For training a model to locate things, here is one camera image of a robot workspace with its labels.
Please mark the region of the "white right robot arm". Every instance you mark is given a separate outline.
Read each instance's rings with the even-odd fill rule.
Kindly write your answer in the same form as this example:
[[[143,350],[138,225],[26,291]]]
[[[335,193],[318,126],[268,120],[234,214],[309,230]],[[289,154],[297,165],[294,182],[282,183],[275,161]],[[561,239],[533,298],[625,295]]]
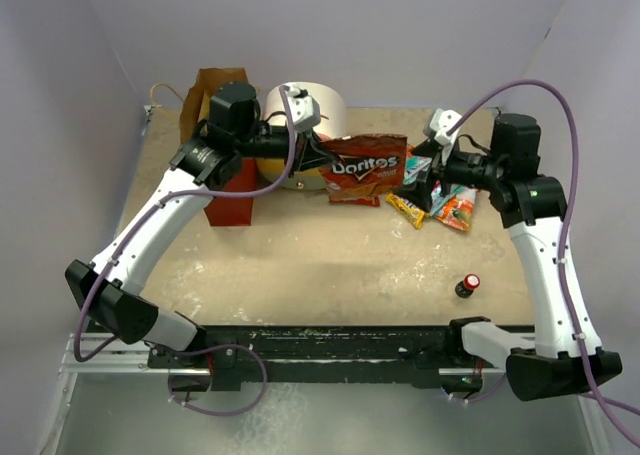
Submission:
[[[541,136],[537,121],[507,113],[493,122],[490,145],[465,152],[456,128],[461,116],[438,109],[424,128],[426,139],[413,148],[430,159],[414,183],[399,190],[423,210],[431,192],[456,185],[484,190],[514,244],[531,296],[535,337],[520,338],[485,317],[454,320],[445,341],[446,358],[467,366],[477,357],[504,370],[521,401],[582,394],[621,374],[618,353],[602,347],[581,294],[570,243],[562,228],[568,219],[560,182],[539,174]]]

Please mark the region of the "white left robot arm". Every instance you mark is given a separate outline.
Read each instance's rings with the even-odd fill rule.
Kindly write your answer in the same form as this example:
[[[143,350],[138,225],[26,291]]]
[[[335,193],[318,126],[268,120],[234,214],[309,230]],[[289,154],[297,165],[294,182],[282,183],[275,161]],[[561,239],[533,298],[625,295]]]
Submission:
[[[285,122],[270,126],[260,117],[251,84],[224,84],[210,98],[207,117],[197,122],[129,224],[91,261],[70,263],[65,279],[80,308],[81,326],[94,321],[126,344],[143,341],[166,347],[184,367],[202,362],[205,329],[146,300],[142,292],[175,238],[211,201],[255,198],[275,190],[297,171],[331,161],[314,131],[322,120],[318,102],[295,83],[280,86],[278,92]],[[250,158],[281,159],[285,168],[265,188],[227,190]]]

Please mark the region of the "small red nut snack pack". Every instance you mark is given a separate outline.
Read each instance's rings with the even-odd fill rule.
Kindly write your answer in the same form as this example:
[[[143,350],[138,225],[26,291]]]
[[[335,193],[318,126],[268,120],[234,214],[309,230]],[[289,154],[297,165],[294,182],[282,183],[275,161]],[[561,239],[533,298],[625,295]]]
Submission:
[[[329,197],[329,202],[331,204],[351,204],[351,205],[362,205],[367,207],[379,207],[380,200],[377,196],[374,197],[356,197],[356,198],[336,198]]]

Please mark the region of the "red Doritos chip bag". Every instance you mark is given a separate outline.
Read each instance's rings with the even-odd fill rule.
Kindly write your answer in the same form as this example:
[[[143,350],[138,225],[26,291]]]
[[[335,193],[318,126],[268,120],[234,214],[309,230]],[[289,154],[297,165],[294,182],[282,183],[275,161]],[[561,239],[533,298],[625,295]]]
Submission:
[[[362,134],[324,141],[333,163],[319,167],[328,197],[385,195],[404,180],[408,139],[397,134]]]

